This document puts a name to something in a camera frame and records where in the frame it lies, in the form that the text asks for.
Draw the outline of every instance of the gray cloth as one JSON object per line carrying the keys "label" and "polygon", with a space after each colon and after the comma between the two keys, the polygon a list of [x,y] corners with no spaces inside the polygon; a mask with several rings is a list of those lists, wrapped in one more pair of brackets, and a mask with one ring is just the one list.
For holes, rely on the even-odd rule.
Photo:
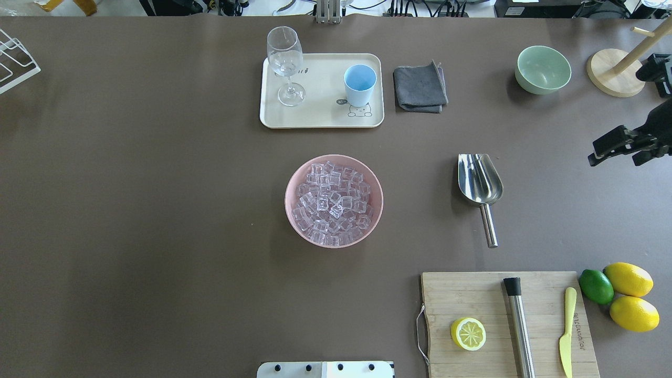
{"label": "gray cloth", "polygon": [[394,91],[403,110],[440,113],[448,103],[444,71],[432,61],[427,66],[394,69]]}

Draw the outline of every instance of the tray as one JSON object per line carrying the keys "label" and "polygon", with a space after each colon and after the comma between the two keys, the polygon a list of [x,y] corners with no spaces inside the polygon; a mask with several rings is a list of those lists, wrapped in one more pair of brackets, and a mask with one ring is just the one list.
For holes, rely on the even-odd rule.
{"label": "tray", "polygon": [[[347,103],[343,74],[352,65],[368,65],[378,76],[369,104]],[[303,85],[306,99],[298,106],[278,101],[278,88],[287,81],[263,62],[259,119],[268,128],[371,128],[385,117],[380,59],[372,54],[303,54],[303,68],[292,81]]]}
{"label": "tray", "polygon": [[[520,277],[532,360],[537,377],[564,378],[558,340],[564,333],[564,290],[581,292],[576,272],[425,272],[422,291],[427,320],[429,378],[518,377],[502,278]],[[485,345],[460,349],[450,325],[475,317],[485,326]],[[572,331],[574,378],[599,378],[583,297],[577,295]]]}

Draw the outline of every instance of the empty wine glass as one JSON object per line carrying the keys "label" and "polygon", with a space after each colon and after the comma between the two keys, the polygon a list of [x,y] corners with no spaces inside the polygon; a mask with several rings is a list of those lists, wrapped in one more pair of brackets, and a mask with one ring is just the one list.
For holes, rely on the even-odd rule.
{"label": "empty wine glass", "polygon": [[301,42],[296,31],[289,26],[278,26],[271,30],[266,38],[266,53],[273,71],[287,78],[287,84],[278,90],[280,103],[286,106],[301,104],[306,90],[301,85],[292,83],[292,75],[303,65]]}

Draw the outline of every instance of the wooden mug tree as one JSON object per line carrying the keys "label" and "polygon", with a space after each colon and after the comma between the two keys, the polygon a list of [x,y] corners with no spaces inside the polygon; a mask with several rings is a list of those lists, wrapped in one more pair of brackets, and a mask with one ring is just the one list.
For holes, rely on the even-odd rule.
{"label": "wooden mug tree", "polygon": [[602,92],[611,96],[632,97],[642,91],[644,82],[635,76],[642,66],[638,59],[663,36],[672,34],[672,17],[668,17],[653,32],[640,28],[632,28],[632,31],[646,38],[631,52],[607,48],[588,59],[588,77]]}

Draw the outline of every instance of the yellow lemon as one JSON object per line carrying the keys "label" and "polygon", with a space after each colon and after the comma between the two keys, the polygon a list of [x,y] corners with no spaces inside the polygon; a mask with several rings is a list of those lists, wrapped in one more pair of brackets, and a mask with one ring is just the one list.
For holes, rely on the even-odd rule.
{"label": "yellow lemon", "polygon": [[450,326],[455,344],[466,350],[478,350],[485,344],[485,327],[473,317],[461,317]]}
{"label": "yellow lemon", "polygon": [[632,297],[643,297],[653,288],[651,275],[637,265],[614,262],[604,268],[604,274],[611,281],[614,291]]}
{"label": "yellow lemon", "polygon": [[651,331],[661,320],[654,305],[644,299],[627,296],[612,302],[609,315],[619,326],[634,332]]}

